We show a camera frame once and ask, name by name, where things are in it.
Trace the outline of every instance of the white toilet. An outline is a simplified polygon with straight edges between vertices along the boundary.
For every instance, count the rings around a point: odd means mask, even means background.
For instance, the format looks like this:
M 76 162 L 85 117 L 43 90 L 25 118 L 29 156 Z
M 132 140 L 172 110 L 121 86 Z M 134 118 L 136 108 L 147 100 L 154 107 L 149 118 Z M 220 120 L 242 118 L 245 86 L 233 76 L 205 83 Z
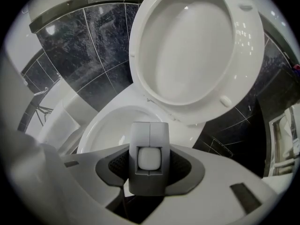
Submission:
M 92 120 L 77 153 L 129 143 L 134 121 L 167 122 L 170 143 L 192 147 L 251 89 L 263 51 L 250 0 L 144 0 L 129 42 L 134 83 Z

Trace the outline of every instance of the toilet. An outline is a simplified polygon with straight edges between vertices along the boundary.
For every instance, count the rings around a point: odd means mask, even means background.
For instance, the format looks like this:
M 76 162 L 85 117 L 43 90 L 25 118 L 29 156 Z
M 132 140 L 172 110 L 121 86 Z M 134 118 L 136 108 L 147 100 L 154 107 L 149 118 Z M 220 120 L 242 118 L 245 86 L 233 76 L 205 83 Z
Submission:
M 129 41 L 134 83 L 95 116 L 77 153 L 129 143 L 134 121 L 167 122 L 170 143 L 193 147 L 205 122 L 249 92 L 263 52 L 250 0 L 144 0 Z

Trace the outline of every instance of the toilet lid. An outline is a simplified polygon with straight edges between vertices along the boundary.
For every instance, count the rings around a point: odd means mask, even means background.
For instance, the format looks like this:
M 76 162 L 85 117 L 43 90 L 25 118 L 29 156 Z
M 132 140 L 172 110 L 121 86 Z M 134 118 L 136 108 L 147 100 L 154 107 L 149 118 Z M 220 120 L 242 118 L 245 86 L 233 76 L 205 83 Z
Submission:
M 250 0 L 144 0 L 130 34 L 134 84 L 190 125 L 237 105 L 263 61 L 263 26 Z

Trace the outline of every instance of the toilet seat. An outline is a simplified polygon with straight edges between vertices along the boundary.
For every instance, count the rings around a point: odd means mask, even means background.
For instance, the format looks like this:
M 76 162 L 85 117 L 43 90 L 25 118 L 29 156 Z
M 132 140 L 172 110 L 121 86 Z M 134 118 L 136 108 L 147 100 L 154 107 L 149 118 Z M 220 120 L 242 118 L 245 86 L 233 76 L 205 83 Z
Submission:
M 167 122 L 170 143 L 192 148 L 205 123 L 186 126 L 170 119 L 155 103 L 149 101 L 131 84 L 110 101 L 89 123 L 78 145 L 77 153 L 92 152 L 129 143 L 134 121 Z
M 250 0 L 144 0 L 129 41 L 135 86 L 186 125 L 237 105 L 259 74 L 263 51 Z

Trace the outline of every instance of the tile wall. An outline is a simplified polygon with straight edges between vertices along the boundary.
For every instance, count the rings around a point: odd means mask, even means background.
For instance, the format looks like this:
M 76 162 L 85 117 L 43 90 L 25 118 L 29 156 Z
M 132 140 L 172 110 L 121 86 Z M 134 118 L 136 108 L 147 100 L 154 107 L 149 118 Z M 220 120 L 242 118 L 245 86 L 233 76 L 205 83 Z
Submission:
M 137 10 L 129 3 L 95 5 L 37 32 L 55 69 L 97 111 L 132 84 L 128 47 Z
M 49 90 L 59 80 L 60 75 L 49 60 L 48 56 L 41 49 L 26 65 L 21 72 L 23 78 L 27 82 L 28 88 L 33 93 L 38 93 L 45 90 L 47 87 Z M 36 110 L 36 107 L 42 101 L 47 93 L 35 96 L 28 105 L 21 122 L 19 124 L 19 131 L 26 131 L 26 128 Z
M 279 70 L 290 74 L 285 89 L 289 89 L 292 81 L 299 79 L 293 73 L 288 59 L 265 34 L 262 68 L 254 86 L 232 110 L 206 123 L 194 148 L 232 158 L 262 177 L 266 159 L 266 132 L 257 96 Z

